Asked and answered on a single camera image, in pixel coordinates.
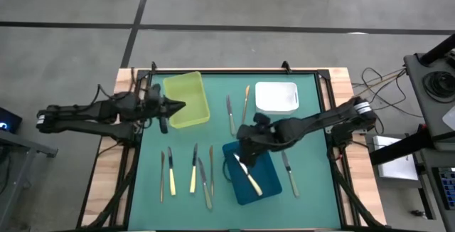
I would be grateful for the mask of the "white flat box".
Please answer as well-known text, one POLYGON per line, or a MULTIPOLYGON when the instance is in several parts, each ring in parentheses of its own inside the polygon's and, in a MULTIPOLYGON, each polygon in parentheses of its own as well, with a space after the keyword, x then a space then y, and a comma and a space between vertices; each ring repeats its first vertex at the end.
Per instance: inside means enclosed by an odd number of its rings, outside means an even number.
MULTIPOLYGON (((400 139, 394 137, 374 136, 374 150, 382 149, 388 145, 399 142, 400 139)), ((378 165, 379 176, 386 179, 406 179, 418 181, 413 154, 394 159, 390 162, 378 165)))

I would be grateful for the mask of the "gray metal desk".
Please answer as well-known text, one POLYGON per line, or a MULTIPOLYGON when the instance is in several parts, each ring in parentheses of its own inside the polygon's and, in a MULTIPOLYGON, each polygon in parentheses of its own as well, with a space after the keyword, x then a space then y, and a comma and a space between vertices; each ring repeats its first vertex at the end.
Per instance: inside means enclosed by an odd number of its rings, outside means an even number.
POLYGON ((26 183, 35 156, 38 153, 54 158, 57 148, 48 147, 39 143, 21 138, 18 135, 0 130, 0 147, 10 150, 10 170, 6 170, 7 179, 4 185, 0 182, 0 232, 6 232, 18 197, 26 183))

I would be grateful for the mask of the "yellow-green plastic bin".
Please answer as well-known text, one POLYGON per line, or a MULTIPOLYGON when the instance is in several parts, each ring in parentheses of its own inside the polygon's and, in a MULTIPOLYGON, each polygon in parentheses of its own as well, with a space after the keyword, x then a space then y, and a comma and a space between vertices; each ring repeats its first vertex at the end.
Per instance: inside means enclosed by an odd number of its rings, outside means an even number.
POLYGON ((170 117, 169 122, 172 127, 182 129, 205 123, 210 119, 210 110, 200 72, 164 78, 163 84, 166 97, 186 104, 170 117))

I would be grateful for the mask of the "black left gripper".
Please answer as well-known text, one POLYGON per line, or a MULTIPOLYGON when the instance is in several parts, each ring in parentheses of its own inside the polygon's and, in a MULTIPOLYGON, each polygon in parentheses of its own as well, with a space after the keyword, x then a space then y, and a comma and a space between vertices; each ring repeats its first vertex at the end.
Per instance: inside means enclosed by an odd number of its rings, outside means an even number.
POLYGON ((168 118, 175 115, 186 106, 184 101, 166 99, 167 109, 164 107, 164 97, 161 95, 161 86, 153 84, 144 95, 146 117, 150 120, 156 117, 159 121, 161 133, 168 133, 168 118))

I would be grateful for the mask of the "dark keyboard blue keys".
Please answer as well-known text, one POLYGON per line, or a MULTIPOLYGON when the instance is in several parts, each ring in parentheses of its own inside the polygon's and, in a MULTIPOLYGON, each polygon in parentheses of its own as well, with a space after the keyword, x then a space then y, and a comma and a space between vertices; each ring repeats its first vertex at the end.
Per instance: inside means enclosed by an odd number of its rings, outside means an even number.
POLYGON ((444 208, 455 211, 455 167, 434 167, 432 171, 444 208))

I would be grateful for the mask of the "dark screen blue light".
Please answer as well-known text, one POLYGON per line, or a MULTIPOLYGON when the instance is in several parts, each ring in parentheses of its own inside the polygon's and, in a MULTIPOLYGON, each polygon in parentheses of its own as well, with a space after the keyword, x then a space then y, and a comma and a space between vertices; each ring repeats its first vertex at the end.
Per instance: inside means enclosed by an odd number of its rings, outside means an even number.
POLYGON ((0 130, 16 134, 22 120, 20 116, 0 107, 0 130))

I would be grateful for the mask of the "gray equipment cart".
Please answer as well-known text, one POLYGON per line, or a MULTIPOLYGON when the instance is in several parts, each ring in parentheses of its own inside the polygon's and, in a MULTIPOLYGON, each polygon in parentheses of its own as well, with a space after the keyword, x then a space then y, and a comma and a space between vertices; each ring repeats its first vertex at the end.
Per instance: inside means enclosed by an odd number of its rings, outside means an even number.
POLYGON ((442 120, 442 117, 455 106, 455 96, 442 98, 431 95, 427 92, 429 85, 424 84, 424 77, 432 72, 448 72, 455 77, 455 69, 442 60, 434 61, 426 67, 419 63, 418 57, 405 56, 404 62, 424 117, 425 127, 432 137, 433 147, 421 149, 420 155, 446 232, 455 232, 455 211, 444 208, 432 171, 434 167, 455 167, 455 131, 442 120))

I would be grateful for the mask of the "white paper sheet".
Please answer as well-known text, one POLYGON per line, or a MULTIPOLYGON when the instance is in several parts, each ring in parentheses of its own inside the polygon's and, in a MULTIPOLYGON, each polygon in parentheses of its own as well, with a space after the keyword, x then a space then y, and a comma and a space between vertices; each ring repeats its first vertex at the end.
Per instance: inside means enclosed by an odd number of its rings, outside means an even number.
POLYGON ((455 131, 455 106, 453 106, 443 117, 445 125, 455 131))

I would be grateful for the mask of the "white plastic bin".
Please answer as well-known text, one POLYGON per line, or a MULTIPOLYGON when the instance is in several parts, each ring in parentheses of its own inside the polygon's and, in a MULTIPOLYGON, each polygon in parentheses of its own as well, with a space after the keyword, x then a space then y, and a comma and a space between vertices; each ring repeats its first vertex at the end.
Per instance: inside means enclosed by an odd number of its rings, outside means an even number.
POLYGON ((255 107, 266 115, 290 115, 299 108, 298 87, 292 82, 258 82, 255 107))

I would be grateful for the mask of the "black cart pole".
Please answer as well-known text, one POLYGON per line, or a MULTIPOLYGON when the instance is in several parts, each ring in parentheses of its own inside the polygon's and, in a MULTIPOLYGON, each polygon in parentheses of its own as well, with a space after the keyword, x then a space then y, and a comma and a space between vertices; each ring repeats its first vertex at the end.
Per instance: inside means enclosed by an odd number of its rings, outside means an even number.
POLYGON ((434 61, 443 58, 447 53, 455 48, 455 33, 443 40, 430 51, 418 57, 418 61, 423 66, 430 66, 434 61))

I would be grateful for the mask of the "black diagonal support bar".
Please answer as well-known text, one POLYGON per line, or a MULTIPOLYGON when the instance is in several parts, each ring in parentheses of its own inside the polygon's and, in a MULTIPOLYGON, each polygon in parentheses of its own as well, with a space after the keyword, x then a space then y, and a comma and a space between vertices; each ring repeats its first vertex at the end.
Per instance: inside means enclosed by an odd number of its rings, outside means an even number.
POLYGON ((373 166, 376 166, 413 154, 421 149, 432 147, 432 137, 429 130, 425 127, 409 137, 371 152, 370 162, 373 166))

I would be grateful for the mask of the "wooden chopstick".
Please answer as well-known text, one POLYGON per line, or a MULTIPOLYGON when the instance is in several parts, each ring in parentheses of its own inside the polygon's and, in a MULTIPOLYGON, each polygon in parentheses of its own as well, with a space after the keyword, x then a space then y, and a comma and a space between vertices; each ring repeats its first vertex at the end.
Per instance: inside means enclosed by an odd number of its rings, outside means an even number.
POLYGON ((165 154, 161 151, 161 178, 160 178, 160 202, 164 202, 164 162, 165 154))
POLYGON ((245 123, 245 118, 246 118, 246 113, 247 113, 247 104, 249 100, 249 94, 250 94, 250 85, 247 85, 245 88, 245 101, 244 101, 244 107, 242 110, 242 124, 245 123))

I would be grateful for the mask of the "blue plastic bin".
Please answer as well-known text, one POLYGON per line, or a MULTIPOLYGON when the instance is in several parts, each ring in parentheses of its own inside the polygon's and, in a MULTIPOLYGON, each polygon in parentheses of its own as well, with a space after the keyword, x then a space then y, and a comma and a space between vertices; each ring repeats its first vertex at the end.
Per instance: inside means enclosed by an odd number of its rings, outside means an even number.
POLYGON ((282 185, 268 152, 261 154, 253 167, 247 167, 249 174, 262 191, 262 194, 259 195, 247 178, 245 170, 241 167, 242 163, 239 163, 234 156, 234 154, 240 155, 239 143, 224 144, 222 150, 230 175, 229 178, 239 205, 251 204, 282 192, 282 185))

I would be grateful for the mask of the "cream-handled table knife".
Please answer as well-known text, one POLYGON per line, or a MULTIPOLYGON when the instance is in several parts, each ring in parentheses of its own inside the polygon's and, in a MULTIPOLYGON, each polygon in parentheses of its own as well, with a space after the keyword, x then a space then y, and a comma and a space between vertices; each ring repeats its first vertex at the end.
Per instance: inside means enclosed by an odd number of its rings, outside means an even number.
POLYGON ((170 185, 170 193, 172 196, 176 195, 176 183, 174 178, 173 172, 173 155, 172 150, 168 147, 168 166, 169 166, 169 185, 170 185))
POLYGON ((198 158, 198 144, 195 144, 193 148, 193 158, 192 158, 192 171, 191 171, 191 182, 189 192, 194 194, 196 192, 196 161, 198 158))
POLYGON ((240 156, 237 155, 236 153, 234 153, 233 156, 236 158, 237 163, 241 166, 241 168, 242 168, 243 172, 245 173, 247 179, 249 180, 249 182, 251 183, 252 187, 256 191, 256 194, 258 196, 263 195, 262 189, 260 188, 259 184, 255 181, 255 179, 250 174, 250 171, 247 168, 247 166, 240 161, 240 156))

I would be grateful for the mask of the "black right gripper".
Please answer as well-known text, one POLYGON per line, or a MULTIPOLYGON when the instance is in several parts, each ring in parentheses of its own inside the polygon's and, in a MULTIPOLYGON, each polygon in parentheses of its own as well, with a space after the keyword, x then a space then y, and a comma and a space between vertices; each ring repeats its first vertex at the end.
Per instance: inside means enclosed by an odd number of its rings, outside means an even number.
POLYGON ((253 125, 240 125, 237 139, 241 149, 240 161, 243 164, 250 164, 251 167, 254 167, 261 160, 264 152, 283 149, 283 145, 278 142, 273 129, 274 124, 270 117, 261 112, 254 115, 253 125))

